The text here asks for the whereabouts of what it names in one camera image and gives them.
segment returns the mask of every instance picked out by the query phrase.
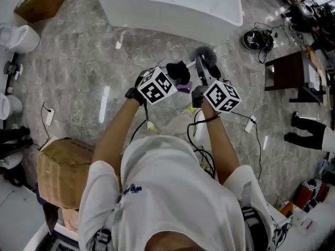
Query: marble floor tile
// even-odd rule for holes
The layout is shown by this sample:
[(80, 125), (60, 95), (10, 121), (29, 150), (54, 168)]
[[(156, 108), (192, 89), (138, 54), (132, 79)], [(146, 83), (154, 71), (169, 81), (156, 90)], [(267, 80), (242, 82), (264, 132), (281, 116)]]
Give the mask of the marble floor tile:
[[(300, 116), (317, 118), (329, 125), (330, 112), (318, 104), (289, 103), (290, 98), (297, 96), (295, 89), (264, 92), (264, 85), (261, 86), (264, 65), (259, 62), (258, 52), (244, 47), (241, 36), (255, 26), (281, 25), (280, 14), (286, 5), (280, 0), (241, 0), (241, 4), (243, 25), (214, 50), (225, 79), (231, 81), (242, 98), (234, 111), (247, 117), (254, 113), (256, 117), (262, 151), (260, 185), (266, 199), (275, 203), (277, 195), (289, 199), (301, 180), (312, 177), (317, 162), (324, 156), (322, 151), (284, 142), (287, 132), (305, 133), (291, 127), (292, 113), (298, 111)], [(38, 22), (34, 28), (40, 33), (41, 41), (34, 51), (19, 55), (18, 63), (23, 64), (24, 73), (12, 84), (14, 95), (23, 102), (23, 113), (8, 123), (29, 127), (38, 145), (47, 139), (40, 116), (43, 102), (47, 108), (55, 110), (48, 128), (50, 136), (68, 136), (95, 145), (141, 71), (167, 58), (188, 63), (191, 52), (204, 45), (152, 30), (113, 27), (98, 0), (65, 0), (54, 18)], [(276, 47), (267, 60), (300, 51), (299, 45), (292, 44), (289, 31), (276, 29), (276, 32)], [(190, 72), (194, 88), (199, 79), (194, 69)], [(109, 86), (110, 92), (104, 122), (99, 123), (105, 86)], [(148, 106), (149, 117), (162, 129), (190, 104), (190, 94), (176, 93)], [(46, 116), (46, 110), (42, 110), (44, 121)], [(255, 126), (247, 133), (244, 131), (246, 117), (233, 113), (222, 113), (220, 117), (240, 163), (250, 165), (258, 177), (260, 148)], [(128, 131), (125, 146), (144, 119), (141, 107)], [(145, 134), (143, 127), (137, 136)], [(263, 150), (266, 136), (267, 145)], [(23, 166), (30, 185), (36, 181), (37, 153), (36, 146), (25, 151)]]

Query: forearm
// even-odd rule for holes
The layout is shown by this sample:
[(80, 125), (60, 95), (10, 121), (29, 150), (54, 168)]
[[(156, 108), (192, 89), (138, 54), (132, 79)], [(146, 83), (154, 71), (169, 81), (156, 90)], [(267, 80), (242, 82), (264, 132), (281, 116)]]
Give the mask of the forearm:
[(139, 103), (135, 99), (125, 101), (95, 148), (92, 162), (103, 160), (114, 168), (116, 174), (119, 174), (120, 155), (138, 108)]
[[(214, 111), (203, 111), (205, 118), (214, 116)], [(211, 150), (215, 163), (216, 172), (221, 184), (239, 167), (236, 152), (228, 138), (225, 127), (220, 118), (207, 123)]]

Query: white bathtub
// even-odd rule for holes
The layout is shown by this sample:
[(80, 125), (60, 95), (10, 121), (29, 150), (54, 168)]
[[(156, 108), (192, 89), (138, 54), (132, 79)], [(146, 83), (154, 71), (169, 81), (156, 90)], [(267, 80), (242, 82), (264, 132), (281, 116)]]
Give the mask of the white bathtub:
[(100, 0), (113, 26), (172, 33), (218, 45), (243, 24), (241, 0)]

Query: gray brush head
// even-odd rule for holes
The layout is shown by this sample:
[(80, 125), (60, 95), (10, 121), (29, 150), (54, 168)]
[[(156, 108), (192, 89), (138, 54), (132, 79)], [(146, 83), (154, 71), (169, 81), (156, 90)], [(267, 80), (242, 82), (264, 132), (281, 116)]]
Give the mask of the gray brush head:
[(198, 56), (203, 56), (204, 60), (207, 62), (210, 68), (214, 67), (218, 60), (214, 50), (210, 47), (196, 48), (190, 56), (191, 61), (194, 61)]

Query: cardboard box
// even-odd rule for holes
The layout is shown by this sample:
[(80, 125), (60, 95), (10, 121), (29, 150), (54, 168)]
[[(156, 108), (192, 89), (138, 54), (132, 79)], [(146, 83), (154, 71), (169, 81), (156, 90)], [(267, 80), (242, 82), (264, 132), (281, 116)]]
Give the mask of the cardboard box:
[(94, 147), (76, 140), (55, 140), (37, 158), (40, 196), (66, 209), (79, 209)]
[(65, 227), (70, 231), (78, 232), (78, 218), (79, 212), (73, 209), (64, 209), (62, 208), (63, 219)]
[(17, 6), (14, 12), (28, 22), (52, 18), (64, 0), (26, 0)]

